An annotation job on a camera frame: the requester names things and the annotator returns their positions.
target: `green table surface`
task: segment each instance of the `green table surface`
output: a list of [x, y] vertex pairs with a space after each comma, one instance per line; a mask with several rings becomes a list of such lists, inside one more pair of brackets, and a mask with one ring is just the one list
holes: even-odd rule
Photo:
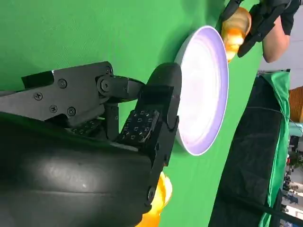
[[[250, 9], [258, 0], [245, 0]], [[222, 0], [7, 0], [0, 7], [0, 89], [20, 89], [20, 77], [109, 61], [116, 75], [146, 82], [160, 63], [174, 61], [195, 29], [215, 26]], [[229, 65], [228, 105], [219, 135], [200, 156], [176, 142], [165, 173], [172, 199], [160, 226], [206, 227], [230, 144], [261, 60], [261, 44]], [[120, 127], [135, 102], [120, 105]]]

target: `round dish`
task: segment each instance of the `round dish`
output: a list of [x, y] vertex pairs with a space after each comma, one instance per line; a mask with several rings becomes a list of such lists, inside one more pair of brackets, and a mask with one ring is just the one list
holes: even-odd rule
[[182, 69], [177, 140], [191, 155], [205, 153], [223, 122], [228, 97], [228, 63], [223, 41], [211, 26], [195, 31], [176, 60]]

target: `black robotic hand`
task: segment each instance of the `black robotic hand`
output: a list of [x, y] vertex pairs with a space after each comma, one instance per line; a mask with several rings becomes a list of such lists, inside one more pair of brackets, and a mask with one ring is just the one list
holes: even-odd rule
[[[291, 0], [264, 0], [254, 5], [251, 10], [251, 28], [244, 43], [240, 46], [238, 56], [243, 57], [256, 42], [262, 42], [265, 36], [275, 26], [275, 20], [289, 6]], [[230, 18], [243, 0], [230, 0], [221, 14], [221, 20]]]
[[[181, 69], [147, 84], [108, 62], [23, 78], [0, 93], [0, 226], [129, 227], [151, 208], [178, 127]], [[121, 133], [119, 102], [138, 99]]]

